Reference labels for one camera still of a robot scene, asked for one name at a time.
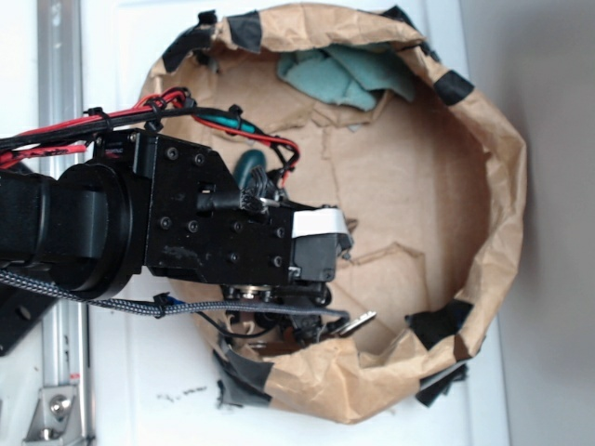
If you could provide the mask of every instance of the green object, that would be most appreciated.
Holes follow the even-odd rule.
[[[321,102],[365,112],[376,107],[377,91],[392,90],[409,102],[415,96],[413,74],[392,48],[382,44],[283,53],[277,74]]]
[[[250,181],[250,172],[259,165],[266,170],[267,159],[262,151],[251,149],[242,154],[238,160],[238,164],[236,164],[235,169],[233,169],[233,178],[240,189],[243,189],[248,185],[248,182]]]
[[[199,114],[198,117],[210,121],[212,123],[225,125],[229,128],[238,128],[238,122],[232,118],[226,118],[224,116],[211,116],[209,114]],[[256,131],[253,125],[246,123],[242,123],[242,125],[240,126],[240,130],[246,133],[254,133]]]

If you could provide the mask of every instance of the crumpled brown paper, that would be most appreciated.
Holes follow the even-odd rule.
[[[477,89],[455,105],[441,102],[432,87],[449,70],[424,54],[423,37],[403,22],[324,5],[274,7],[259,18],[260,54],[238,48],[224,19],[207,52],[217,72],[189,55],[167,73],[160,60],[143,94],[185,85],[202,106],[239,104],[246,119],[302,148],[287,184],[292,200],[338,204],[358,220],[352,260],[341,260],[331,284],[333,308],[354,316],[372,309],[377,318],[352,338],[290,355],[259,359],[249,346],[238,348],[274,363],[265,386],[272,407],[355,423],[478,352],[519,263],[525,145]],[[418,77],[412,104],[385,95],[368,113],[329,106],[275,75],[277,52],[374,42],[391,42]],[[213,147],[231,167],[248,148],[190,119],[167,122],[164,132]],[[217,295],[201,284],[175,287],[186,300]],[[453,298],[473,304],[472,311],[457,335],[426,350],[404,316]],[[197,323],[218,349],[212,327]]]

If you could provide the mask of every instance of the braided cable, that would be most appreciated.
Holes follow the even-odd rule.
[[[101,308],[116,309],[126,313],[138,314],[142,316],[161,317],[168,314],[228,310],[244,311],[250,313],[287,314],[292,316],[331,316],[336,318],[349,318],[349,313],[347,311],[328,308],[301,308],[289,305],[267,304],[260,302],[245,303],[236,301],[215,301],[157,306],[153,302],[139,302],[125,299],[87,300],[62,289],[53,283],[21,276],[5,269],[0,269],[0,283],[14,286],[15,288],[20,288],[32,293],[37,293],[39,295],[47,295],[49,297],[72,300],[74,302],[85,303]]]

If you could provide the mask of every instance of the black tape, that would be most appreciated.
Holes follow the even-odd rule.
[[[231,40],[236,45],[252,53],[260,52],[262,26],[258,11],[228,17],[227,22],[230,24]]]
[[[430,350],[444,338],[458,333],[472,308],[472,304],[455,299],[438,311],[423,311],[407,316],[405,320],[424,347]]]
[[[228,352],[230,361],[223,360],[214,352],[215,363],[219,369],[219,402],[221,404],[269,406],[271,396],[264,392],[272,364],[254,362]]]
[[[200,25],[214,25],[217,23],[217,13],[215,9],[210,11],[203,11],[198,13],[198,26]]]
[[[474,88],[471,82],[453,70],[434,83],[434,91],[448,106],[455,105],[466,98]]]
[[[440,395],[446,395],[448,393],[450,386],[455,381],[464,381],[467,379],[467,371],[467,364],[457,363],[444,372],[436,374],[440,376],[439,379],[435,379],[436,375],[422,379],[420,382],[422,390],[417,392],[416,399],[424,406],[430,407]]]
[[[200,27],[199,25],[180,34],[162,56],[165,70],[167,72],[174,72],[188,53],[210,48],[212,34],[212,26]]]
[[[417,26],[414,25],[414,23],[411,21],[409,16],[407,14],[405,14],[405,12],[397,6],[392,7],[391,9],[389,9],[387,11],[384,11],[380,15],[382,17],[386,17],[388,19],[402,21],[403,23],[406,23],[407,25],[412,27],[414,30],[419,31],[417,29]],[[440,62],[440,57],[438,56],[436,51],[434,51],[432,49],[432,47],[430,46],[430,44],[428,42],[422,42],[421,44],[419,44],[419,47],[421,48],[421,50],[424,52],[424,54],[426,56],[430,56],[432,59],[436,60],[437,62]]]

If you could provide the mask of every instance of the brown paper bag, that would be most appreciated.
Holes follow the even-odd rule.
[[[142,93],[185,85],[199,105],[239,104],[246,119],[295,140],[303,157],[287,184],[292,200],[338,204],[358,221],[352,259],[340,260],[331,283],[332,307],[378,313],[353,337],[272,357],[246,343],[221,344],[197,318],[216,351],[223,399],[356,423],[429,380],[452,379],[478,353],[517,272],[521,137],[437,61],[397,8],[376,15],[299,4],[202,19],[154,64]],[[277,78],[280,52],[378,42],[389,42],[415,74],[413,103],[385,93],[364,112],[323,104]],[[164,132],[213,147],[231,168],[248,148],[186,118]],[[188,301],[220,298],[213,286],[175,287]]]

